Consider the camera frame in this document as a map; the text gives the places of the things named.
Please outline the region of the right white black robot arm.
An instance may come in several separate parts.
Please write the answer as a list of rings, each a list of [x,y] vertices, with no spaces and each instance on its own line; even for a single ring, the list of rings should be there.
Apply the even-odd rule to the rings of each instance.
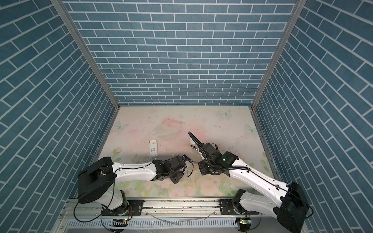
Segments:
[[[271,178],[228,151],[220,153],[217,146],[210,143],[198,142],[197,146],[203,157],[198,164],[202,175],[225,174],[259,192],[255,195],[240,189],[232,199],[232,207],[236,213],[255,211],[277,219],[292,233],[302,231],[310,206],[299,184]]]

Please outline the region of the grey white remote control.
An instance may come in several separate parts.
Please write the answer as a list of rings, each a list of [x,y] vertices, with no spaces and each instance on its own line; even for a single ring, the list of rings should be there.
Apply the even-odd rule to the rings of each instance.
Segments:
[[[185,164],[186,164],[186,168],[187,168],[187,173],[190,173],[192,170],[193,170],[193,163],[191,163],[189,160],[186,160],[185,161]]]

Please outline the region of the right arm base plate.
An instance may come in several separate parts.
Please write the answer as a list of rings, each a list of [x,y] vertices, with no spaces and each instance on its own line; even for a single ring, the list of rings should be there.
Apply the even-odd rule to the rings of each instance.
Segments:
[[[221,215],[259,215],[259,212],[256,211],[248,212],[238,202],[234,202],[232,199],[219,199],[218,204]]]

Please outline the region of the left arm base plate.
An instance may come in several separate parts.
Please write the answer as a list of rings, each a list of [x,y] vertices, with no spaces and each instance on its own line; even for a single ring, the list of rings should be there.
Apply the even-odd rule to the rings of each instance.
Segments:
[[[126,200],[124,205],[114,209],[103,210],[103,216],[140,216],[144,200]]]

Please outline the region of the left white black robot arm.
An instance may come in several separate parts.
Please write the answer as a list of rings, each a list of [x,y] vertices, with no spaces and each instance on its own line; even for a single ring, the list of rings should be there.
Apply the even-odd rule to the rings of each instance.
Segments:
[[[165,179],[178,183],[187,170],[186,162],[192,163],[186,155],[164,161],[154,159],[147,164],[122,164],[104,157],[78,173],[78,202],[97,202],[109,210],[116,210],[127,205],[124,192],[116,190],[117,184]]]

